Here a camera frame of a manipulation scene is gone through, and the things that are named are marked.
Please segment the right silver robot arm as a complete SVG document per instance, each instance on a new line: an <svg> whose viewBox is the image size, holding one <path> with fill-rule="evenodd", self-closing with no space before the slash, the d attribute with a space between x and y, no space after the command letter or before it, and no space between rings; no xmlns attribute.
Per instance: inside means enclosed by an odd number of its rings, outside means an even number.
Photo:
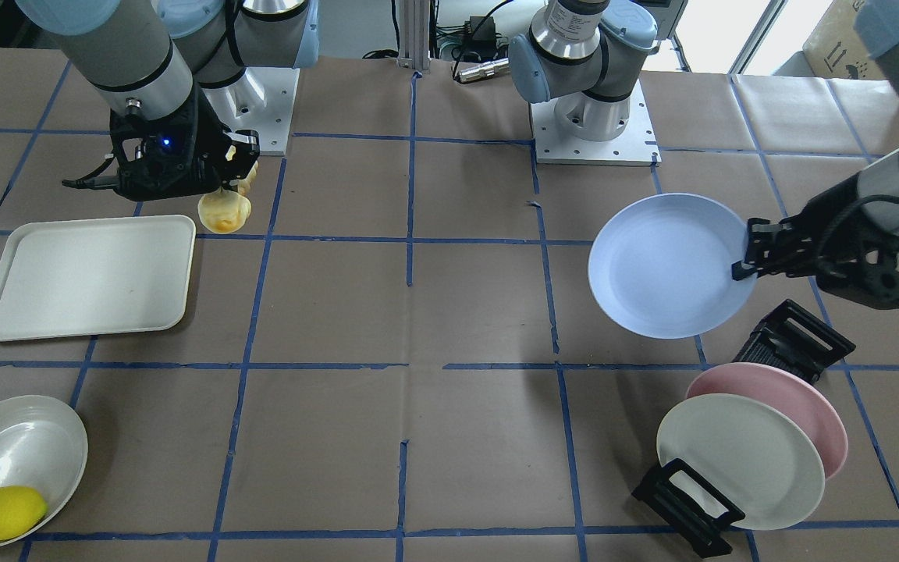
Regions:
<svg viewBox="0 0 899 562"><path fill-rule="evenodd" d="M320 52L315 1L20 1L110 108L103 167L65 186L135 202L242 203L259 131L211 100L252 68L302 69Z"/></svg>

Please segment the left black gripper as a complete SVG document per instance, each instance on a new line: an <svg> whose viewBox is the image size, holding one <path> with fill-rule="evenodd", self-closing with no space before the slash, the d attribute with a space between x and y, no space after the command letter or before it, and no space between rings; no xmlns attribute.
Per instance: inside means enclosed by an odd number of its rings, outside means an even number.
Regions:
<svg viewBox="0 0 899 562"><path fill-rule="evenodd" d="M732 279L814 276L818 287L876 310L899 309L899 193L861 194L857 173L815 196L792 222L747 221Z"/></svg>

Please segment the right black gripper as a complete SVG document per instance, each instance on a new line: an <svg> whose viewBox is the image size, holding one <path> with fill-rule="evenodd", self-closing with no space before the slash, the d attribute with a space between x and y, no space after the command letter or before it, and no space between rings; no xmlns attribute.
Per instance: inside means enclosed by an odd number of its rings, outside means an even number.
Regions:
<svg viewBox="0 0 899 562"><path fill-rule="evenodd" d="M261 155L259 132L238 130L225 132L224 156L224 125L196 85L179 108L157 120L128 105L111 111L110 138L118 165L114 191L130 201L237 188L256 171Z"/></svg>

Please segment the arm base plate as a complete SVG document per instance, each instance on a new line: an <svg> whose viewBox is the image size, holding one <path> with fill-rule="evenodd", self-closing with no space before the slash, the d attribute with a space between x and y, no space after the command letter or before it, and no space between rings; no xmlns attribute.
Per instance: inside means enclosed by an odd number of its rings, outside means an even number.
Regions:
<svg viewBox="0 0 899 562"><path fill-rule="evenodd" d="M232 131L256 131L261 153L284 157L301 73L299 69L247 68L233 84L206 88L204 95Z"/></svg>
<svg viewBox="0 0 899 562"><path fill-rule="evenodd" d="M650 166L663 162L642 85L603 102L577 92L529 106L536 161L554 165Z"/></svg>

